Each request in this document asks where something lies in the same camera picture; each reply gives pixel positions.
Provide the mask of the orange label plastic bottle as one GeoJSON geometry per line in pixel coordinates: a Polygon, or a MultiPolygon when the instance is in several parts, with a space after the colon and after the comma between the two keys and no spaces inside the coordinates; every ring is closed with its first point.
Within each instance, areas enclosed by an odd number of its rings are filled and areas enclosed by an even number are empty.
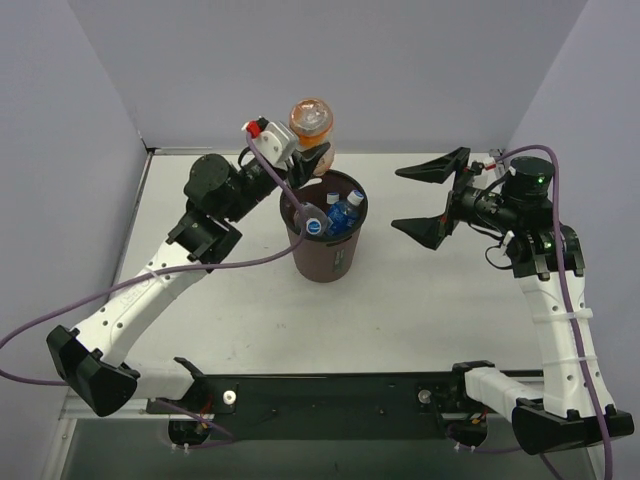
{"type": "Polygon", "coordinates": [[[322,99],[303,99],[296,103],[290,112],[289,128],[298,136],[302,151],[329,143],[329,150],[319,160],[314,170],[316,177],[328,172],[334,162],[333,127],[333,112],[322,99]]]}

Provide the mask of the white blue label plastic bottle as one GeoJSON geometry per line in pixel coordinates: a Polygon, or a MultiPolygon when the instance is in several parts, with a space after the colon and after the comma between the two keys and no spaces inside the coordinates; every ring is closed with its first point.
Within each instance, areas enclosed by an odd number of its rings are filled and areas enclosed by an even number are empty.
{"type": "Polygon", "coordinates": [[[303,202],[301,204],[303,216],[298,210],[295,211],[293,223],[299,229],[304,229],[309,235],[319,237],[323,235],[328,226],[328,219],[325,212],[316,205],[303,202]]]}

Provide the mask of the blue label clear plastic bottle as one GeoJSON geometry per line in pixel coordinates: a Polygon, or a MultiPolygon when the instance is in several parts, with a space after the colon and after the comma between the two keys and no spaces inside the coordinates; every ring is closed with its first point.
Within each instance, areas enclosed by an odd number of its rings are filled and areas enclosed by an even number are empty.
{"type": "Polygon", "coordinates": [[[364,195],[359,190],[352,190],[345,199],[333,204],[327,213],[327,236],[338,236],[349,231],[358,220],[359,206],[364,195]]]}

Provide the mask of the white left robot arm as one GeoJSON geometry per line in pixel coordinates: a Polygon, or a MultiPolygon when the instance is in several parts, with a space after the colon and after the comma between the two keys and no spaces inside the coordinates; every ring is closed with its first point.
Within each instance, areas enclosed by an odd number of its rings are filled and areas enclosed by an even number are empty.
{"type": "Polygon", "coordinates": [[[138,277],[71,329],[54,328],[46,343],[60,377],[99,417],[109,416],[134,398],[171,400],[183,411],[204,402],[203,373],[188,360],[135,362],[128,354],[147,328],[184,291],[207,274],[226,267],[239,242],[240,221],[276,187],[286,195],[305,185],[328,144],[272,163],[251,142],[254,158],[235,168],[219,154],[191,166],[184,187],[185,214],[169,232],[138,277]]]}

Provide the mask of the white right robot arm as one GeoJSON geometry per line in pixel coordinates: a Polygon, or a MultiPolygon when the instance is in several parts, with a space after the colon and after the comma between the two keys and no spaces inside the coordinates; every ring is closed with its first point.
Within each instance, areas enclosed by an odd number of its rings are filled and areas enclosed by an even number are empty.
{"type": "Polygon", "coordinates": [[[497,241],[531,312],[542,358],[543,389],[536,391],[489,362],[454,366],[459,397],[508,420],[520,447],[535,455],[606,445],[635,430],[616,407],[599,368],[586,307],[585,262],[576,232],[559,220],[552,157],[512,155],[503,175],[485,188],[476,179],[494,164],[470,159],[460,147],[397,176],[425,183],[452,180],[445,210],[431,218],[397,219],[392,227],[436,250],[465,223],[497,241]]]}

